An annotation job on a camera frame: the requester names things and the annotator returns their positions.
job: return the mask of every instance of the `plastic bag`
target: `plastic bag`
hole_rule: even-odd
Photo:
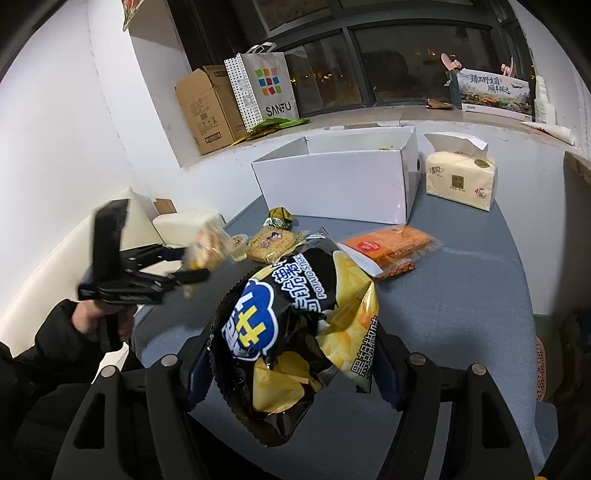
[[[263,227],[254,235],[246,254],[256,262],[274,264],[306,237],[307,232],[291,233],[293,217],[284,207],[269,210]]]
[[[207,268],[214,270],[236,248],[235,241],[224,231],[218,230],[206,223],[195,234],[195,240],[186,248],[183,260],[183,270],[198,270]],[[185,285],[185,297],[194,293],[196,285]]]
[[[281,445],[338,370],[370,391],[377,322],[374,282],[315,233],[222,300],[210,338],[216,381],[261,443]]]
[[[441,247],[428,233],[396,225],[339,244],[370,277],[381,280],[415,269],[415,262]]]

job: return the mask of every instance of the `blue logo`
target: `blue logo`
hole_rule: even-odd
[[[261,352],[266,354],[275,344],[279,327],[271,308],[274,296],[268,283],[252,278],[246,284],[242,297],[222,329],[235,357],[254,361]]]

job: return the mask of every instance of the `black chip bag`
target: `black chip bag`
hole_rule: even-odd
[[[338,370],[369,392],[377,315],[373,281],[325,231],[310,235],[222,300],[210,350],[224,398],[261,443],[282,445]]]

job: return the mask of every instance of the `open cardboard box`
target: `open cardboard box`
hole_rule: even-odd
[[[408,220],[419,167],[414,127],[308,134],[252,163],[269,208],[393,225]]]

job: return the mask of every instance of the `hand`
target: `hand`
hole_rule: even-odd
[[[96,329],[105,315],[116,313],[119,319],[119,338],[126,341],[134,328],[134,314],[137,305],[111,305],[101,300],[81,301],[72,314],[72,325],[89,340],[96,342]]]

